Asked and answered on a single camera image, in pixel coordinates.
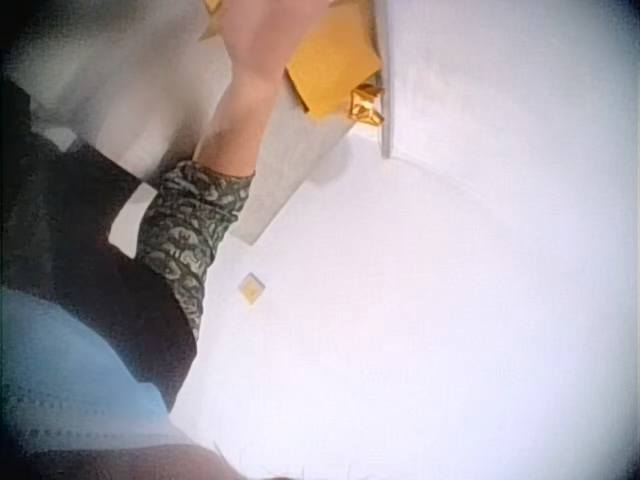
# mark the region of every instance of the yellow paper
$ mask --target yellow paper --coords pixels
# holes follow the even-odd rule
[[[314,117],[348,105],[353,89],[380,70],[370,23],[367,0],[336,6],[289,63],[289,76]]]

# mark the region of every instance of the green paisley sleeve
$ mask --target green paisley sleeve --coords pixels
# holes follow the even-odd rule
[[[181,162],[162,178],[142,220],[136,258],[166,279],[196,338],[207,269],[237,221],[252,180]]]

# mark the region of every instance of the blue fabric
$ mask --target blue fabric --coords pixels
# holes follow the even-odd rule
[[[49,302],[2,290],[2,421],[27,452],[189,444],[158,389]]]

